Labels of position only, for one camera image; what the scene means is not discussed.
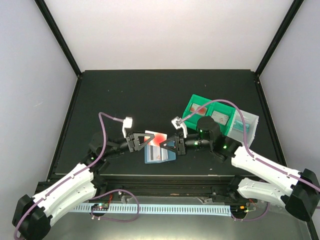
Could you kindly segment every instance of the white wall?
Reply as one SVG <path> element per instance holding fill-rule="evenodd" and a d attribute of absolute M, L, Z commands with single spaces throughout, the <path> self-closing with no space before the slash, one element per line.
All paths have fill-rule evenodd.
<path fill-rule="evenodd" d="M 0 2 L 0 239 L 44 181 L 76 76 L 33 0 Z"/>
<path fill-rule="evenodd" d="M 293 0 L 46 0 L 79 67 L 258 67 Z"/>
<path fill-rule="evenodd" d="M 261 82 L 288 165 L 320 180 L 320 1 L 304 1 Z M 313 221 L 320 234 L 320 210 Z"/>

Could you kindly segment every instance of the card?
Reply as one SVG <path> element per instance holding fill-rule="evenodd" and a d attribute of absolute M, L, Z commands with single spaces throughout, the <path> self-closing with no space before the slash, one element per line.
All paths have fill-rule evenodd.
<path fill-rule="evenodd" d="M 200 108 L 201 106 L 196 104 L 196 103 L 193 103 L 190 107 L 190 112 L 194 113 L 198 108 Z M 196 114 L 200 115 L 200 116 L 205 116 L 206 113 L 207 113 L 207 108 L 206 107 L 203 107 L 201 108 L 200 111 L 198 111 Z"/>
<path fill-rule="evenodd" d="M 167 134 L 159 133 L 155 131 L 145 131 L 146 134 L 154 134 L 154 139 L 148 143 L 148 159 L 149 161 L 163 161 L 168 159 L 168 150 L 160 147 L 160 143 L 167 140 Z"/>
<path fill-rule="evenodd" d="M 244 131 L 244 124 L 242 123 L 242 121 L 239 121 L 239 120 L 236 120 L 233 124 L 233 128 L 234 129 L 237 129 L 241 132 Z M 246 123 L 245 124 L 245 131 L 248 133 L 249 132 L 249 128 L 250 128 L 250 124 L 249 123 Z"/>
<path fill-rule="evenodd" d="M 172 146 L 174 147 L 174 142 L 170 141 L 167 143 L 167 146 Z M 147 145 L 144 147 L 144 163 L 145 164 L 160 164 L 168 161 L 173 161 L 176 160 L 176 153 L 173 151 L 167 151 L 168 153 L 168 159 L 167 160 L 151 160 L 150 155 L 151 155 L 151 145 Z"/>
<path fill-rule="evenodd" d="M 229 120 L 228 115 L 225 115 L 225 114 L 218 112 L 218 111 L 213 111 L 211 117 L 213 118 L 213 120 L 216 123 L 222 124 L 223 126 L 225 126 Z"/>

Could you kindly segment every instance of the black frame edge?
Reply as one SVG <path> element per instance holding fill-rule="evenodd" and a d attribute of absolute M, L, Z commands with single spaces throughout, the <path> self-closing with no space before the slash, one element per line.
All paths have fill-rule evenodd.
<path fill-rule="evenodd" d="M 319 240 L 319 237 L 318 237 L 317 230 L 316 230 L 316 227 L 314 225 L 314 222 L 312 220 L 308 221 L 306 223 L 306 225 L 308 227 L 311 239 L 312 240 Z"/>
<path fill-rule="evenodd" d="M 72 55 L 64 37 L 62 36 L 62 34 L 58 28 L 58 25 L 56 24 L 56 22 L 54 20 L 54 17 L 51 15 L 51 12 L 49 11 L 49 8 L 48 8 L 45 0 L 34 0 L 34 1 L 37 4 L 39 10 L 41 11 L 46 23 L 50 27 L 55 39 L 59 43 L 65 57 L 69 61 L 75 75 L 77 77 L 81 76 L 81 74 L 82 74 L 81 70 L 78 67 L 78 64 L 76 63 L 76 60 L 75 60 L 74 56 Z"/>
<path fill-rule="evenodd" d="M 58 143 L 56 145 L 56 148 L 55 148 L 55 151 L 54 151 L 54 155 L 53 155 L 53 159 L 51 161 L 50 169 L 49 169 L 49 172 L 48 172 L 48 175 L 47 175 L 47 178 L 46 178 L 46 180 L 48 182 L 53 177 L 56 164 L 59 161 L 61 150 L 62 150 L 62 147 L 64 145 L 65 137 L 66 137 L 66 134 L 67 134 L 67 131 L 68 131 L 68 127 L 69 127 L 69 123 L 70 123 L 70 120 L 71 120 L 71 117 L 72 117 L 72 113 L 74 111 L 74 108 L 75 108 L 75 105 L 76 105 L 76 101 L 77 101 L 77 97 L 78 97 L 78 94 L 79 94 L 79 91 L 80 91 L 81 83 L 82 83 L 82 76 L 78 77 L 78 79 L 76 81 L 76 84 L 75 84 L 75 87 L 74 87 L 74 90 L 73 90 L 71 101 L 70 101 L 70 104 L 69 104 L 69 107 L 68 107 L 68 110 L 67 110 L 67 113 L 66 113 L 66 117 L 65 117 L 65 120 L 64 120 L 64 123 L 63 123 L 63 126 L 62 126 L 62 130 L 61 130 L 61 133 L 60 133 L 60 136 L 59 136 L 59 140 L 58 140 Z"/>
<path fill-rule="evenodd" d="M 271 56 L 275 52 L 278 44 L 280 43 L 282 37 L 285 35 L 289 25 L 291 24 L 292 20 L 294 19 L 296 13 L 298 12 L 300 6 L 304 0 L 293 0 L 288 12 L 286 13 L 284 19 L 282 20 L 282 23 L 280 24 L 280 27 L 276 31 L 269 47 L 267 48 L 261 62 L 259 63 L 259 66 L 257 67 L 255 74 L 259 77 L 262 72 L 264 71 L 265 67 L 267 66 Z"/>

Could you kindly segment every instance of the white cable connector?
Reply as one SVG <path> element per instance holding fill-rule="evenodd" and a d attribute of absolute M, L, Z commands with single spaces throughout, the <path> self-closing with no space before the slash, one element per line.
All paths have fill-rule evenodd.
<path fill-rule="evenodd" d="M 132 122 L 133 122 L 132 117 L 128 117 L 128 116 L 126 116 L 125 119 L 123 120 L 122 133 L 124 138 L 127 137 L 126 129 L 130 129 L 132 127 Z"/>
<path fill-rule="evenodd" d="M 188 135 L 187 125 L 184 122 L 179 123 L 179 121 L 181 121 L 181 120 L 182 119 L 180 117 L 176 116 L 174 119 L 171 120 L 171 123 L 173 124 L 175 129 L 182 129 L 183 130 L 183 137 L 187 138 L 187 135 Z"/>

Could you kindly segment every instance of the black metal frame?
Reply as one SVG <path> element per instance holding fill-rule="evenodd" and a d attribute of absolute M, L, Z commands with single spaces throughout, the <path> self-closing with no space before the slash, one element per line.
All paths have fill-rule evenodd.
<path fill-rule="evenodd" d="M 72 55 L 64 37 L 62 36 L 62 34 L 58 28 L 58 25 L 56 24 L 54 17 L 51 15 L 51 12 L 49 11 L 49 8 L 48 8 L 45 0 L 34 0 L 34 1 L 37 4 L 39 10 L 41 11 L 46 23 L 50 27 L 55 39 L 59 43 L 66 59 L 69 61 L 75 75 L 77 77 L 80 77 L 82 72 L 81 72 L 80 68 L 78 67 L 78 64 L 76 63 L 76 60 L 74 59 L 74 56 Z"/>
<path fill-rule="evenodd" d="M 66 58 L 68 59 L 74 73 L 76 74 L 76 76 L 78 77 L 78 80 L 77 80 L 77 83 L 76 83 L 76 86 L 75 86 L 75 89 L 74 89 L 74 92 L 73 92 L 73 95 L 72 95 L 72 99 L 71 99 L 71 102 L 70 102 L 70 105 L 69 105 L 69 108 L 68 108 L 68 112 L 66 114 L 66 118 L 65 118 L 65 121 L 64 121 L 64 124 L 63 124 L 63 127 L 62 127 L 62 131 L 61 131 L 61 134 L 60 134 L 60 137 L 59 137 L 59 141 L 58 141 L 58 144 L 57 144 L 57 147 L 56 147 L 56 150 L 55 150 L 55 154 L 53 156 L 53 160 L 52 160 L 52 163 L 51 163 L 51 166 L 50 166 L 50 170 L 49 170 L 49 173 L 48 173 L 48 176 L 47 176 L 47 182 L 50 182 L 51 180 L 53 180 L 53 182 L 55 181 L 56 178 L 59 178 L 59 176 L 55 175 L 54 174 L 54 171 L 55 171 L 55 167 L 57 166 L 58 164 L 58 160 L 59 160 L 59 156 L 60 156 L 60 153 L 61 153 L 61 149 L 62 149 L 62 146 L 64 144 L 64 140 L 65 140 L 65 136 L 66 136 L 66 133 L 67 133 L 67 130 L 68 130 L 68 126 L 69 126 L 69 123 L 70 123 L 70 119 L 72 117 L 72 113 L 73 113 L 73 109 L 74 109 L 74 106 L 75 106 L 75 103 L 76 103 L 76 100 L 77 100 L 77 96 L 78 96 L 78 93 L 79 93 L 79 89 L 80 89 L 80 85 L 81 85 L 81 81 L 82 81 L 82 78 L 81 78 L 81 75 L 82 75 L 82 72 L 81 70 L 79 69 L 77 63 L 76 63 L 76 60 L 74 59 L 65 39 L 63 38 L 63 35 L 61 34 L 53 16 L 51 15 L 46 3 L 44 0 L 34 0 L 38 6 L 38 8 L 40 9 L 41 13 L 43 14 L 43 17 L 45 18 L 48 26 L 50 27 L 53 35 L 55 36 L 57 42 L 59 43 L 63 53 L 65 54 Z M 276 50 L 279 42 L 281 41 L 282 37 L 284 36 L 285 32 L 287 31 L 290 23 L 292 22 L 292 20 L 294 19 L 295 15 L 297 14 L 300 6 L 302 5 L 302 3 L 304 2 L 304 0 L 293 0 L 287 14 L 285 15 L 280 27 L 278 28 L 274 38 L 272 39 L 268 49 L 266 50 L 258 68 L 256 69 L 255 71 L 255 86 L 256 86 L 256 90 L 257 90 L 257 93 L 258 93 L 258 96 L 259 96 L 259 99 L 260 99 L 260 103 L 261 103 L 261 106 L 262 106 L 262 109 L 263 109 L 263 113 L 264 113 L 264 116 L 265 116 L 265 119 L 266 119 L 266 123 L 267 123 L 267 126 L 268 126 L 268 130 L 269 130 L 269 133 L 271 135 L 271 139 L 272 139 L 272 142 L 273 142 L 273 147 L 275 149 L 275 153 L 276 153 L 276 156 L 277 156 L 277 159 L 279 160 L 280 164 L 286 166 L 286 161 L 285 161 L 285 157 L 284 157 L 284 154 L 282 152 L 282 149 L 281 149 L 281 145 L 280 145 L 280 142 L 279 142 L 279 138 L 278 138 L 278 135 L 277 135 L 277 132 L 276 132 L 276 129 L 275 129 L 275 125 L 273 123 L 273 120 L 272 120 L 272 116 L 270 114 L 270 110 L 269 110 L 269 107 L 268 107 L 268 103 L 267 103 L 267 100 L 266 100 L 266 97 L 265 97 L 265 94 L 264 94 L 264 91 L 263 91 L 263 88 L 261 86 L 261 81 L 259 79 L 261 73 L 263 72 L 263 70 L 265 69 L 265 67 L 267 66 L 270 58 L 272 57 L 274 51 Z M 311 235 L 311 238 L 313 240 L 318 240 L 318 235 L 317 235 L 317 231 L 316 231 L 316 228 L 313 224 L 313 221 L 310 221 L 307 223 L 307 226 L 308 226 L 308 229 L 309 229 L 309 232 L 310 232 L 310 235 Z"/>

